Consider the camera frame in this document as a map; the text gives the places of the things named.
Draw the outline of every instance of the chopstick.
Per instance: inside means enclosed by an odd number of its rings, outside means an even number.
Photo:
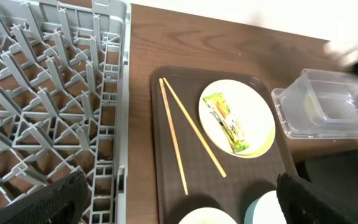
[[[175,148],[175,154],[177,155],[177,162],[178,162],[178,167],[179,167],[181,182],[182,182],[182,184],[183,184],[183,188],[184,188],[184,190],[185,190],[185,194],[188,195],[188,192],[187,192],[187,184],[186,184],[186,179],[185,179],[185,172],[183,171],[183,165],[182,165],[182,163],[181,163],[181,157],[180,157],[180,152],[179,152],[179,147],[178,147],[177,136],[176,136],[175,130],[174,130],[174,128],[173,128],[173,122],[172,122],[171,111],[169,110],[169,104],[168,104],[168,99],[167,99],[167,92],[165,92],[165,87],[164,87],[164,83],[163,83],[163,81],[162,81],[162,78],[160,78],[159,81],[160,81],[160,87],[161,87],[162,98],[163,98],[163,100],[164,100],[164,105],[165,105],[165,112],[167,112],[167,118],[168,118],[169,129],[171,130],[172,141],[173,141],[173,147]]]
[[[226,173],[224,172],[222,166],[220,165],[219,161],[216,159],[216,157],[215,157],[214,153],[212,152],[212,150],[209,148],[209,146],[206,143],[204,137],[201,135],[200,131],[198,130],[196,124],[193,122],[192,118],[187,113],[186,108],[183,106],[183,104],[179,100],[177,94],[173,91],[171,85],[169,85],[167,79],[166,78],[163,78],[163,79],[164,79],[165,84],[167,84],[168,89],[171,91],[171,94],[173,95],[174,99],[177,101],[181,111],[183,112],[183,114],[185,114],[185,117],[189,121],[189,123],[190,123],[191,127],[193,128],[194,132],[197,134],[198,138],[200,139],[201,143],[203,144],[206,152],[209,154],[210,158],[214,162],[216,168],[218,168],[218,171],[221,173],[222,177],[226,177]]]

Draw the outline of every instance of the wooden table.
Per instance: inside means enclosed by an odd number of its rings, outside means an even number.
[[[162,66],[237,72],[286,88],[304,68],[339,70],[325,40],[132,5],[127,223],[158,223],[150,75]],[[358,148],[355,140],[289,140],[295,161]]]

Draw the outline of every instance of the gray plastic dish rack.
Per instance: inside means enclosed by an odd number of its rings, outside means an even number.
[[[75,170],[80,223],[126,222],[131,5],[0,0],[0,209]]]

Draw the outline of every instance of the plate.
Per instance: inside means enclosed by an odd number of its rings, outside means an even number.
[[[240,123],[248,148],[234,153],[225,132],[204,102],[204,97],[222,93],[230,114]],[[275,123],[265,100],[251,87],[234,80],[219,80],[209,84],[198,104],[201,125],[218,148],[241,158],[258,157],[267,152],[274,142]]]
[[[179,224],[236,224],[230,215],[216,208],[199,208],[187,214]]]

